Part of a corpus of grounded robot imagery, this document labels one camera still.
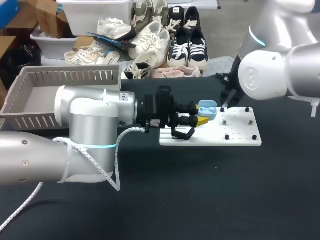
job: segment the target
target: yellow object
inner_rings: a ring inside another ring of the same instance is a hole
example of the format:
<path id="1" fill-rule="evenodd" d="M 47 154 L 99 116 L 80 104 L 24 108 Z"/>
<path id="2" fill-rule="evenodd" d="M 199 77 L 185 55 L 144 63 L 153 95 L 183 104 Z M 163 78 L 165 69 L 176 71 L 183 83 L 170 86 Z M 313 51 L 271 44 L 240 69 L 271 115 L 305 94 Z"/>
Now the yellow object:
<path id="1" fill-rule="evenodd" d="M 210 118 L 205 116 L 198 116 L 198 123 L 196 124 L 196 128 L 202 125 L 205 125 L 209 122 Z"/>

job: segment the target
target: gray basket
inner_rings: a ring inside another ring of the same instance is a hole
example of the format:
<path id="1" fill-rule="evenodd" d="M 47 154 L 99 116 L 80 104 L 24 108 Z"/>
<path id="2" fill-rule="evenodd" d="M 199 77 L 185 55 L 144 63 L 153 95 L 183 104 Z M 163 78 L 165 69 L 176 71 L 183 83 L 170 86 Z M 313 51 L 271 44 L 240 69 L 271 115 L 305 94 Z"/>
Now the gray basket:
<path id="1" fill-rule="evenodd" d="M 17 131 L 65 129 L 55 118 L 55 97 L 60 86 L 121 88 L 121 67 L 30 66 L 22 69 L 12 84 L 0 116 Z"/>

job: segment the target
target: plastic storage bin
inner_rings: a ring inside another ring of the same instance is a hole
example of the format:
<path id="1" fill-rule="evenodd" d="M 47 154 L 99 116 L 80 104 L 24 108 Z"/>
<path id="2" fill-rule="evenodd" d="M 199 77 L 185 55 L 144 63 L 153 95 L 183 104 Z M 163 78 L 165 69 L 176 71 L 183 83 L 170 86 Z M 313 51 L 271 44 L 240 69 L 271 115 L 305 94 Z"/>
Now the plastic storage bin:
<path id="1" fill-rule="evenodd" d="M 0 0 L 0 29 L 4 29 L 19 12 L 18 0 Z"/>
<path id="2" fill-rule="evenodd" d="M 36 41 L 36 44 L 40 47 L 42 55 L 46 59 L 62 59 L 64 60 L 65 53 L 73 51 L 78 37 L 76 38 L 55 38 L 55 37 L 41 37 L 42 32 L 40 30 L 34 30 L 30 35 L 32 40 Z"/>
<path id="3" fill-rule="evenodd" d="M 97 33 L 98 21 L 116 18 L 131 23 L 132 0 L 57 0 L 62 4 L 72 34 L 89 36 Z"/>
<path id="4" fill-rule="evenodd" d="M 16 77 L 0 116 L 16 131 L 67 129 L 55 118 L 55 98 L 60 86 L 90 86 L 119 91 L 121 67 L 28 66 Z"/>

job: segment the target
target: robotic arm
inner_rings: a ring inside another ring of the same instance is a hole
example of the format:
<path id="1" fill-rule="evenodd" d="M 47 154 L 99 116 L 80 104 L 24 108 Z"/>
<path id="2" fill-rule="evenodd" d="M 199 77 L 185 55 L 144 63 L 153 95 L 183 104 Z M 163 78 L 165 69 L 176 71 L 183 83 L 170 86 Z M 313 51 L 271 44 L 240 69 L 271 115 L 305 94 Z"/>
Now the robotic arm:
<path id="1" fill-rule="evenodd" d="M 156 95 L 145 95 L 143 101 L 136 100 L 133 92 L 62 86 L 56 94 L 54 114 L 57 122 L 69 126 L 68 144 L 25 132 L 2 132 L 0 183 L 106 181 L 108 178 L 72 146 L 86 151 L 111 177 L 118 169 L 118 128 L 136 123 L 145 129 L 137 128 L 139 132 L 148 133 L 150 128 L 169 126 L 173 138 L 187 141 L 194 128 L 209 122 L 208 117 L 198 117 L 198 111 L 196 104 L 176 103 L 168 86 L 159 87 Z M 190 117 L 180 117 L 178 113 Z M 176 131 L 178 125 L 192 129 L 185 134 Z"/>
<path id="2" fill-rule="evenodd" d="M 320 102 L 320 43 L 308 24 L 314 6 L 315 0 L 264 1 L 231 73 L 222 79 L 226 85 L 222 104 L 234 107 L 245 94 L 256 100 L 289 96 L 310 102 L 315 117 Z"/>

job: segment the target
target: label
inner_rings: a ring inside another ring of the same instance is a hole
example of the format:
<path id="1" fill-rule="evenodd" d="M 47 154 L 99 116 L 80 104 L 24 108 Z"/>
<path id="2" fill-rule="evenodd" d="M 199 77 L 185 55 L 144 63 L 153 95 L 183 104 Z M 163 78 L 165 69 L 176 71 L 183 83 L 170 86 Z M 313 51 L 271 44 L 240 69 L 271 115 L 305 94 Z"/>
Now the label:
<path id="1" fill-rule="evenodd" d="M 174 7 L 174 8 L 173 8 L 173 13 L 174 13 L 174 14 L 180 13 L 180 7 Z"/>
<path id="2" fill-rule="evenodd" d="M 159 119 L 151 119 L 150 127 L 159 128 L 160 120 Z"/>
<path id="3" fill-rule="evenodd" d="M 145 61 L 147 64 L 150 63 L 153 60 L 152 57 L 149 57 L 147 61 Z"/>
<path id="4" fill-rule="evenodd" d="M 74 60 L 74 63 L 75 63 L 76 65 L 78 65 L 79 63 L 81 63 L 81 59 L 78 58 L 78 59 Z"/>

